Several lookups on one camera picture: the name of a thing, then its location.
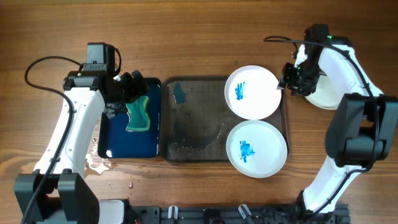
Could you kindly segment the white plate blue stain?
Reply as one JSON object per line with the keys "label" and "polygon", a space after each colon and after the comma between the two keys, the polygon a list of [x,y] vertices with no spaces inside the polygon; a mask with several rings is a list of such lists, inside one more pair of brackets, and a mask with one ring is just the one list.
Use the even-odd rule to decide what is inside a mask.
{"label": "white plate blue stain", "polygon": [[305,98],[311,104],[325,110],[336,110],[340,103],[338,95],[335,92],[330,79],[326,75],[320,76],[316,91]]}

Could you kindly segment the green yellow sponge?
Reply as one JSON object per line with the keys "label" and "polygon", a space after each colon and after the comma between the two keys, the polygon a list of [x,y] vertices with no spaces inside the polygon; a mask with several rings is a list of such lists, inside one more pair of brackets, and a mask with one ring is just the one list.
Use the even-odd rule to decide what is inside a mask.
{"label": "green yellow sponge", "polygon": [[148,96],[140,96],[134,102],[126,104],[127,115],[129,116],[126,131],[143,132],[149,130],[150,117],[147,113],[148,102]]}

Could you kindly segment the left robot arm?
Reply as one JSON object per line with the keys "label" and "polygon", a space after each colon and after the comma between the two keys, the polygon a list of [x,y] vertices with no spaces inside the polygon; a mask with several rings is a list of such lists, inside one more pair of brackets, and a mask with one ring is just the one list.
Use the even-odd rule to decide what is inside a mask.
{"label": "left robot arm", "polygon": [[72,71],[63,83],[63,109],[31,174],[19,174],[14,193],[22,223],[125,223],[125,200],[100,200],[84,180],[85,156],[107,103],[132,103],[148,91],[137,70],[115,80],[107,71]]}

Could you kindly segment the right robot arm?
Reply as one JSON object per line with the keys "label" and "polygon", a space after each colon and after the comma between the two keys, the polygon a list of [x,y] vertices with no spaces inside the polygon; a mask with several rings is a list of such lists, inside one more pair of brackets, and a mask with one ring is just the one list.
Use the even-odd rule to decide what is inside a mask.
{"label": "right robot arm", "polygon": [[326,159],[295,203],[301,220],[319,219],[335,210],[337,200],[358,175],[387,157],[397,125],[397,97],[374,86],[346,38],[322,35],[307,40],[277,37],[275,41],[295,46],[296,62],[284,65],[280,89],[329,100],[331,95],[319,88],[325,74],[338,100],[325,136]]}

